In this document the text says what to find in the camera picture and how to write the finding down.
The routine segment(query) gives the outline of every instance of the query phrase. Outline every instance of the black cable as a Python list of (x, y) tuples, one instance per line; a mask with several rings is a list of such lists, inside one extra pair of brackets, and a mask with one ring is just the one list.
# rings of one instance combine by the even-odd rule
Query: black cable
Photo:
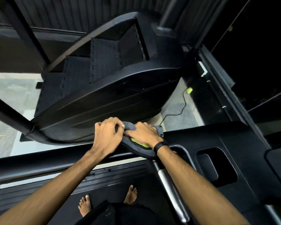
[[(183, 99), (184, 99), (184, 107), (182, 108), (182, 111), (181, 111), (181, 113), (180, 114), (182, 114), (182, 112), (183, 112), (183, 110), (184, 110), (184, 108), (186, 107), (186, 101), (185, 101), (185, 97), (184, 97), (184, 92), (186, 91), (187, 89), (185, 89), (183, 92), (182, 92), (182, 95), (183, 95)], [(162, 123), (163, 123), (163, 121), (165, 120), (165, 118), (167, 117), (167, 116), (178, 116), (178, 115), (166, 115), (163, 119), (162, 119), (162, 122), (159, 124), (159, 125), (161, 125)]]

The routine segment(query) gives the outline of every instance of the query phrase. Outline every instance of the metal handle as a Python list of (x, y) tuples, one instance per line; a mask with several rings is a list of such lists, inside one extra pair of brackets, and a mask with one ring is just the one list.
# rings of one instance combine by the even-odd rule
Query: metal handle
[(190, 217), (185, 208), (184, 202), (181, 199), (178, 190), (172, 181), (172, 178), (170, 177), (166, 169), (159, 168), (158, 163), (155, 160), (153, 160), (153, 164), (157, 170), (158, 176), (168, 195), (168, 198), (179, 217), (180, 222), (186, 224), (190, 220)]

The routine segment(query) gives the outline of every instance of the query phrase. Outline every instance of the left hand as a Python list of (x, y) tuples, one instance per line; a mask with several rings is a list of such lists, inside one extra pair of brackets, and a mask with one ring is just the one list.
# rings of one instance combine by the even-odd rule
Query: left hand
[(104, 122), (97, 122), (92, 149), (102, 152), (104, 157), (114, 152), (123, 138), (124, 128), (125, 125), (117, 117), (110, 117)]

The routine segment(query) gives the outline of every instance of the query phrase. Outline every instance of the concrete ground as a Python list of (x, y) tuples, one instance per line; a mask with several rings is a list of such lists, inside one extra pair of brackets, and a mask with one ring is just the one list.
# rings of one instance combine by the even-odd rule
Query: concrete ground
[[(34, 110), (37, 105), (40, 90), (35, 89), (37, 82), (42, 81), (40, 74), (31, 73), (0, 73), (0, 99), (18, 111), (20, 114), (31, 120), (34, 116)], [(191, 94), (185, 91), (186, 85), (180, 79), (172, 96), (163, 106), (161, 112), (150, 120), (150, 124), (159, 125), (162, 119), (168, 114), (179, 114), (183, 109), (186, 101), (186, 107), (182, 114), (176, 116), (167, 116), (162, 123), (164, 131), (172, 131), (185, 128), (194, 128), (204, 125)], [(19, 142), (21, 133), (0, 121), (0, 158), (26, 153), (46, 151), (61, 148), (64, 146), (46, 145), (38, 142)], [(134, 158), (103, 164), (96, 169), (118, 164), (129, 163), (143, 158)], [(21, 185), (28, 182), (40, 181), (53, 178), (58, 174), (48, 175), (29, 180), (18, 181), (0, 185), (0, 188), (6, 188), (14, 185)]]

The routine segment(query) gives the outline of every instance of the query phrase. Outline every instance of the foot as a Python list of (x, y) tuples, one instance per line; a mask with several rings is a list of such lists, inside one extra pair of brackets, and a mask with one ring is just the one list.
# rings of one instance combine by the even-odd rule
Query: foot
[(79, 211), (80, 211), (82, 217), (84, 217), (87, 213), (90, 212), (90, 210), (92, 209), (92, 206), (90, 205), (90, 196), (89, 195), (85, 195), (85, 197), (82, 197), (82, 199), (79, 202), (78, 208), (79, 208)]
[(135, 202), (137, 196), (138, 196), (138, 191), (136, 190), (136, 188), (133, 188), (133, 185), (131, 185), (129, 187), (128, 193), (124, 200), (124, 203), (129, 204), (129, 205), (133, 204)]

